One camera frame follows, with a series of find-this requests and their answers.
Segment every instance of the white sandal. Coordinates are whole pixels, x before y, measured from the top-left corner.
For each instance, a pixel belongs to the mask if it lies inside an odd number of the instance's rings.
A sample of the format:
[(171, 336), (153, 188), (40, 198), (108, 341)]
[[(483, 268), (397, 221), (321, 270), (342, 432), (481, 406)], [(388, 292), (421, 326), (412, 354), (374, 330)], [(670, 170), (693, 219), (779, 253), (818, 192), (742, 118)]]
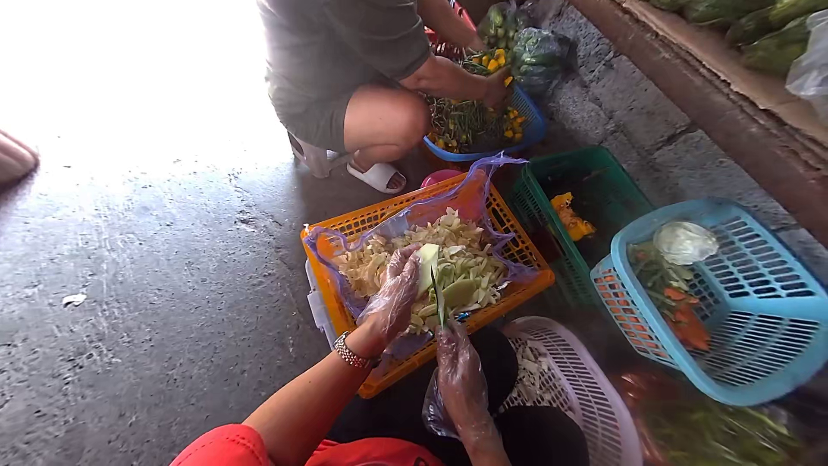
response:
[(402, 186), (400, 186), (397, 189), (388, 188), (388, 182), (391, 181), (391, 178), (394, 176), (394, 173), (399, 173), (399, 171), (396, 168), (394, 168), (394, 166), (390, 163), (375, 163), (365, 173), (360, 172), (356, 168), (352, 167), (349, 163), (348, 173), (354, 175), (357, 179), (369, 185), (370, 187), (376, 189), (377, 191), (384, 192), (386, 194), (398, 194), (406, 188), (407, 180), (402, 175), (402, 173), (400, 173), (400, 176), (402, 177)]

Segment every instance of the gloved hand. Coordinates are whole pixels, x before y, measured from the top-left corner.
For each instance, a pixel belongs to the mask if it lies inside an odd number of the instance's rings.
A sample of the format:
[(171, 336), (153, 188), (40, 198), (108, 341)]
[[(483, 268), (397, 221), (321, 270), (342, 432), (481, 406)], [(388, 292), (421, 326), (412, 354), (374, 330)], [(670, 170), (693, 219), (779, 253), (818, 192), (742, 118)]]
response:
[(360, 325), (371, 320), (385, 346), (411, 323), (412, 304), (420, 277), (420, 259), (414, 255), (418, 249), (419, 245), (409, 245), (394, 251), (381, 278), (383, 286), (357, 319)]
[(486, 377), (480, 357), (462, 324), (447, 319), (437, 330), (437, 387), (445, 411), (464, 444), (498, 439), (489, 414)]

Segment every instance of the green plastic basket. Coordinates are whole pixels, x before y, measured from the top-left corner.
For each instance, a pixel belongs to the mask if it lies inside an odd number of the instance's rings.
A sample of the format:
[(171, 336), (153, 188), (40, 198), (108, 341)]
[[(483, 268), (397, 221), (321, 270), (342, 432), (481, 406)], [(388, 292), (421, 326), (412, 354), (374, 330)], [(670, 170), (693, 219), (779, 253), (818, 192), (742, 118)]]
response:
[[(597, 230), (577, 242), (549, 202), (567, 192), (572, 193), (575, 213)], [(600, 146), (533, 158), (523, 166), (509, 203), (555, 272), (551, 298), (573, 307), (602, 305), (590, 270), (609, 254), (616, 233), (652, 211), (652, 204), (621, 164)]]

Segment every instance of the orange plastic basket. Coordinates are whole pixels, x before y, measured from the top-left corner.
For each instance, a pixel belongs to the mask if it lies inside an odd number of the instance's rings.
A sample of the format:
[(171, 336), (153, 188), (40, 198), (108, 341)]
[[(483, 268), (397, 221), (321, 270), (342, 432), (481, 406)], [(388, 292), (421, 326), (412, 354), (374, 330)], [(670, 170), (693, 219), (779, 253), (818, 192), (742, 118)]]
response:
[[(459, 185), (464, 178), (465, 173), (435, 185), (394, 197), (393, 199), (379, 202), (378, 204), (337, 216), (327, 221), (321, 221), (303, 229), (301, 237), (304, 240), (310, 228), (323, 226), (342, 232), (348, 236), (349, 241), (352, 241), (355, 235), (374, 228), (380, 222), (393, 216), (405, 206), (448, 191)], [(555, 275), (549, 270), (546, 261), (543, 260), (535, 245), (529, 240), (526, 232), (523, 231), (518, 221), (515, 220), (515, 216), (506, 206), (506, 202), (503, 201), (503, 198), (498, 194), (494, 186), (491, 186), (489, 189), (486, 208), (489, 211), (492, 227), (495, 230), (515, 234), (515, 237), (503, 247), (501, 251), (503, 257), (514, 262), (530, 265), (538, 269), (540, 274), (528, 283), (511, 283), (506, 287), (503, 297), (496, 304), (472, 312), (465, 321), (465, 326), (469, 333), (492, 322), (495, 318), (503, 316), (520, 303), (540, 293), (544, 288), (555, 282)], [(331, 276), (334, 272), (319, 262), (304, 241), (302, 241), (302, 244), (305, 246), (305, 253), (310, 261), (316, 282), (319, 284), (322, 298), (325, 301), (325, 306), (327, 307), (330, 321), (334, 326), (336, 334), (341, 335), (345, 331), (354, 330), (357, 327), (356, 322), (351, 316), (350, 311), (339, 298), (339, 293), (336, 291), (335, 278)], [(385, 390), (394, 382), (414, 371), (414, 369), (430, 361), (435, 356), (435, 353), (436, 345), (432, 339), (424, 347), (408, 357), (392, 362), (384, 374), (380, 375), (376, 371), (372, 372), (371, 376), (359, 388), (359, 395), (363, 398), (370, 398), (377, 395), (380, 391)]]

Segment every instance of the light blue basket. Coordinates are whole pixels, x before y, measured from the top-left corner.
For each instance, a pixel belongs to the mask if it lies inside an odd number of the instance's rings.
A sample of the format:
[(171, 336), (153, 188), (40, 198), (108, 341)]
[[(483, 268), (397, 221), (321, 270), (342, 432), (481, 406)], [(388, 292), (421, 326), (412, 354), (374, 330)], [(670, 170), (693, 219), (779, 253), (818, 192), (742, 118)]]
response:
[(488, 152), (452, 153), (438, 148), (428, 137), (423, 137), (422, 140), (426, 142), (426, 146), (428, 146), (434, 155), (449, 162), (469, 162), (479, 158), (497, 155), (501, 152), (513, 153), (523, 150), (534, 143), (541, 142), (546, 135), (546, 120), (543, 118), (541, 111), (532, 102), (532, 99), (529, 99), (529, 96), (518, 85), (514, 85), (512, 100), (509, 102), (509, 106), (516, 109), (521, 116), (526, 117), (526, 121), (523, 122), (523, 140), (516, 146), (497, 148), (496, 150)]
[[(719, 252), (690, 266), (710, 350), (686, 350), (635, 277), (627, 246), (652, 239), (669, 221), (711, 230)], [(778, 238), (739, 204), (685, 201), (650, 212), (613, 238), (590, 272), (593, 285), (630, 344), (679, 369), (711, 398), (757, 405), (805, 383), (828, 360), (825, 287)]]

